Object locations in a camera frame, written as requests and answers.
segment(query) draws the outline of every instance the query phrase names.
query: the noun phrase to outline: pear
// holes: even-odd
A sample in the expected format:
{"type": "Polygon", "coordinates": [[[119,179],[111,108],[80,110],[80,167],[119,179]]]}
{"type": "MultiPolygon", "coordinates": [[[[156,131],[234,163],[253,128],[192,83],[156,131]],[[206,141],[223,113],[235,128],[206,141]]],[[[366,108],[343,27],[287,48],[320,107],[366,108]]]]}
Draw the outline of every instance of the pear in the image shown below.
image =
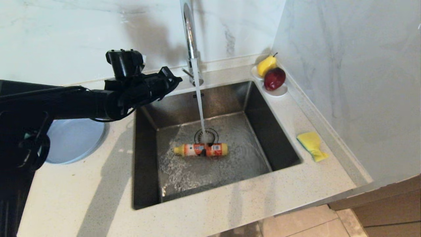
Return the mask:
{"type": "Polygon", "coordinates": [[[269,57],[265,58],[265,60],[257,64],[257,73],[259,74],[259,76],[264,77],[267,71],[276,67],[276,54],[274,54],[273,56],[269,55],[269,57]]]}

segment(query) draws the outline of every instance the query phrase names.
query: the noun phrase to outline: running water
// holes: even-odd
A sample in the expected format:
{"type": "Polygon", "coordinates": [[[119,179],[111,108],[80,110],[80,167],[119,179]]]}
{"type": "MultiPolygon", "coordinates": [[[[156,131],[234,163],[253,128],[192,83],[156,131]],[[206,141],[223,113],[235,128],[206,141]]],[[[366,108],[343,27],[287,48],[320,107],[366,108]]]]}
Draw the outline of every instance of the running water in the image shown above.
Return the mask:
{"type": "Polygon", "coordinates": [[[192,61],[192,69],[193,69],[193,77],[195,78],[195,85],[196,85],[196,95],[197,95],[197,103],[199,105],[199,114],[200,114],[200,125],[202,126],[202,138],[201,143],[207,143],[207,135],[205,131],[205,120],[203,119],[203,108],[202,108],[202,97],[200,96],[200,82],[199,82],[199,69],[197,68],[197,59],[191,59],[192,61]]]}

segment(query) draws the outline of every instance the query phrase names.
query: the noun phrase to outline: sponge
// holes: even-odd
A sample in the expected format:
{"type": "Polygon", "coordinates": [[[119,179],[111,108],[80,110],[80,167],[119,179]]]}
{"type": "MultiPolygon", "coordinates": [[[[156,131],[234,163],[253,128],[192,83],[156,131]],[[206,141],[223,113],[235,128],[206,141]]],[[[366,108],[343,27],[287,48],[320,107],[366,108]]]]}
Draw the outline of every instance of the sponge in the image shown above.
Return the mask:
{"type": "Polygon", "coordinates": [[[297,140],[313,156],[315,162],[322,161],[329,157],[327,153],[320,150],[320,138],[315,132],[307,132],[297,136],[297,140]]]}

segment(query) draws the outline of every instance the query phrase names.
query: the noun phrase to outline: orange bottle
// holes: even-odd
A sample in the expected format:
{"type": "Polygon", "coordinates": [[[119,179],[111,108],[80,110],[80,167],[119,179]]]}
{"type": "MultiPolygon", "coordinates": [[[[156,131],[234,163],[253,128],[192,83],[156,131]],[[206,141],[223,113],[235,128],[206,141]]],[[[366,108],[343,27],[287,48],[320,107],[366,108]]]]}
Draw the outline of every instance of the orange bottle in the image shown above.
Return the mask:
{"type": "Polygon", "coordinates": [[[225,156],[228,154],[228,145],[226,143],[183,144],[174,147],[174,153],[180,156],[225,156]]]}

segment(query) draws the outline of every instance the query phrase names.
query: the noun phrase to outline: robotic arm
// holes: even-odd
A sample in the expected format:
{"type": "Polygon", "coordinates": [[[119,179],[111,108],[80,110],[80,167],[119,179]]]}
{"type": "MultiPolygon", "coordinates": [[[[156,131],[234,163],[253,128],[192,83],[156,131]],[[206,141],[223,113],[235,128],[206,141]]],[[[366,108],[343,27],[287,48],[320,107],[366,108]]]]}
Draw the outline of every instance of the robotic arm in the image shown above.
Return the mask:
{"type": "Polygon", "coordinates": [[[117,121],[135,108],[161,100],[182,81],[168,67],[142,73],[142,55],[110,50],[115,78],[104,90],[0,80],[0,237],[15,236],[35,171],[48,155],[54,119],[117,121]]]}

